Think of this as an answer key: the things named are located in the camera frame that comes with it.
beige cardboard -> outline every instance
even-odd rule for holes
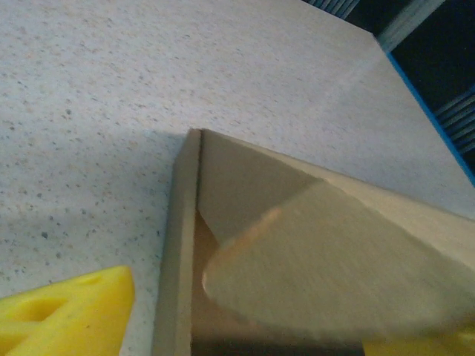
[[[191,340],[193,355],[226,355],[231,344],[299,355],[289,347],[463,323],[474,315],[474,226],[190,131],[174,167],[153,355],[190,355]]]

blue stripe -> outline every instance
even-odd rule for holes
[[[470,180],[470,183],[472,183],[472,185],[475,187],[475,175],[472,173],[467,163],[463,160],[462,156],[460,156],[460,153],[455,148],[455,145],[452,143],[449,136],[445,133],[444,129],[439,125],[439,123],[436,120],[436,117],[430,111],[429,107],[425,104],[424,100],[419,95],[417,90],[414,88],[409,78],[404,73],[404,71],[401,69],[401,67],[399,67],[398,62],[394,59],[393,55],[391,53],[387,53],[386,55],[388,59],[390,60],[391,64],[394,66],[394,69],[396,69],[396,71],[398,72],[398,74],[400,75],[404,83],[406,84],[409,91],[413,94],[414,98],[419,103],[425,115],[429,118],[430,122],[432,122],[432,126],[436,129],[437,133],[441,136],[442,140],[445,142],[448,149],[451,151],[452,155],[455,157],[455,160],[457,161],[457,163],[459,163],[460,168],[462,168],[464,173],[467,175],[468,180]]]

hole in sponge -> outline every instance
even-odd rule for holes
[[[16,348],[24,339],[24,335],[0,334],[0,356],[6,356],[10,351]]]
[[[86,276],[79,278],[77,282],[82,286],[90,286],[93,284],[97,284],[98,282],[100,282],[101,279],[101,276]]]
[[[43,321],[64,303],[65,299],[29,300],[15,308],[10,316],[17,321]]]

white speckled surface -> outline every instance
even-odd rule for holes
[[[127,263],[122,356],[149,355],[189,127],[475,217],[372,36],[299,0],[0,0],[0,38],[0,296]]]

cardboard box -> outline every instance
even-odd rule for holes
[[[213,131],[168,214],[154,356],[363,355],[475,315],[474,221]]]

